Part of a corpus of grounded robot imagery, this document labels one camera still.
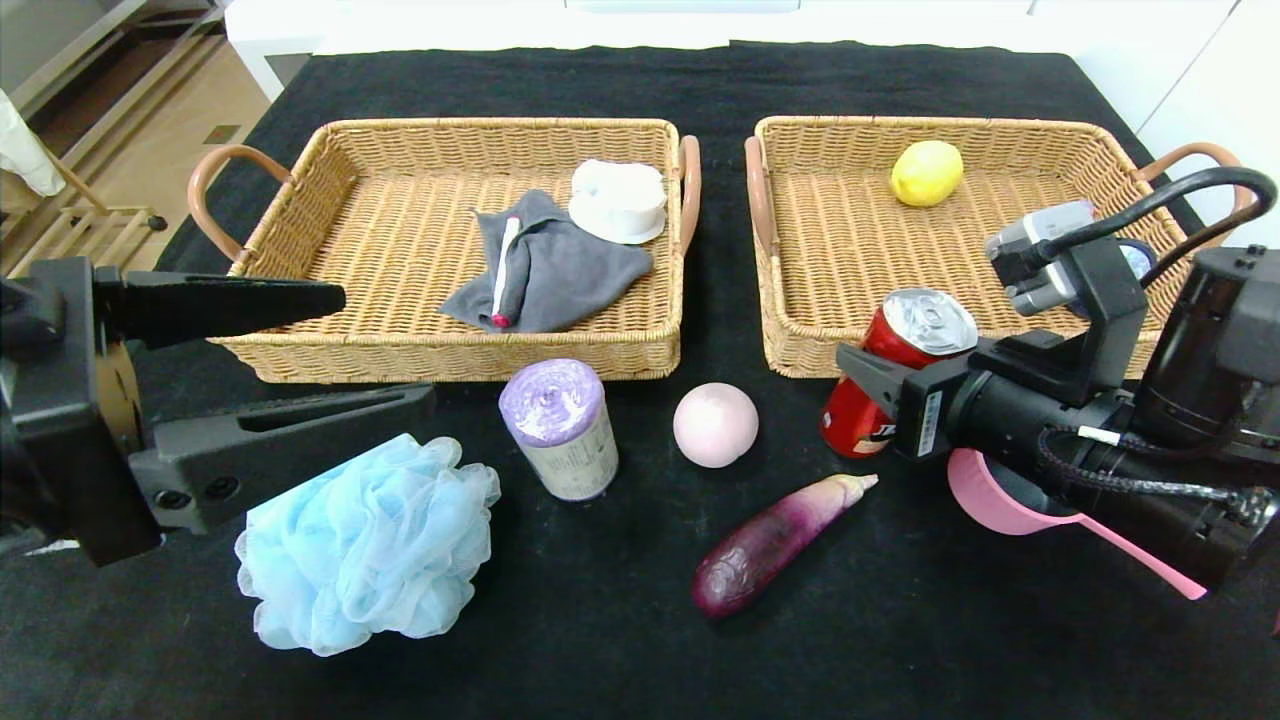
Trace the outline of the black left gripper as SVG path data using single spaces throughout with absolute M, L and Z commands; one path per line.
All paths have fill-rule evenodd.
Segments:
M 164 421 L 141 451 L 136 375 L 116 334 L 163 348 L 344 307 L 339 284 L 93 270 L 84 258 L 40 261 L 4 281 L 3 556 L 72 541 L 105 566 L 157 548 L 159 525 L 206 534 L 389 439 L 416 436 L 411 384 Z

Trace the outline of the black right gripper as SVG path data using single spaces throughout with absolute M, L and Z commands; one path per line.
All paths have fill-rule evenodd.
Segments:
M 1115 414 L 1112 384 L 1082 384 L 1071 366 L 1030 363 L 1001 350 L 975 350 L 914 373 L 851 345 L 840 345 L 835 359 L 897 421 L 895 447 L 913 461 L 973 448 L 1025 480 L 1047 482 L 1041 432 Z

